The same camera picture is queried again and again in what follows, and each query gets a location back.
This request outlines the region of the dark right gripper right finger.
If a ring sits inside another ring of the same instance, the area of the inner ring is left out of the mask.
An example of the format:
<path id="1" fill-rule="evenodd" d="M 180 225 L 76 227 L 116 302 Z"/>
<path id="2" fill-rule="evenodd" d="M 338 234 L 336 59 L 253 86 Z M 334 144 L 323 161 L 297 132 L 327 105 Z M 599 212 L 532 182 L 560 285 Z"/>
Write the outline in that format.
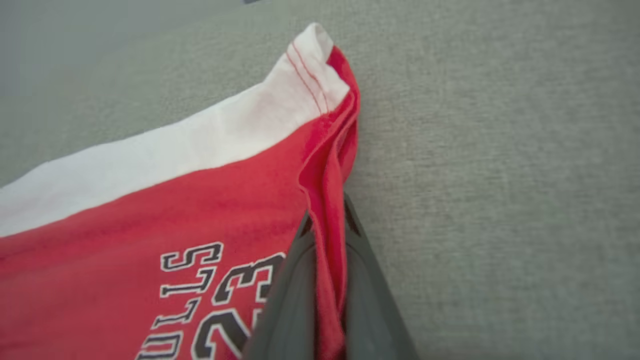
<path id="1" fill-rule="evenodd" d="M 417 360 L 418 351 L 354 204 L 347 194 L 343 198 L 347 255 L 346 358 Z"/>

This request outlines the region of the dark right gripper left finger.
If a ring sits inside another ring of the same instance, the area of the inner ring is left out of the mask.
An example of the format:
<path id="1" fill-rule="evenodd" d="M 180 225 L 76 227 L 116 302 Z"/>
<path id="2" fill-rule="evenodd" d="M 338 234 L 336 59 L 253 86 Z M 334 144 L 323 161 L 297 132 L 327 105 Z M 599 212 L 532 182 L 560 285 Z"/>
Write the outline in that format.
<path id="1" fill-rule="evenodd" d="M 313 220 L 306 213 L 244 347 L 244 360 L 314 359 L 316 262 Z"/>

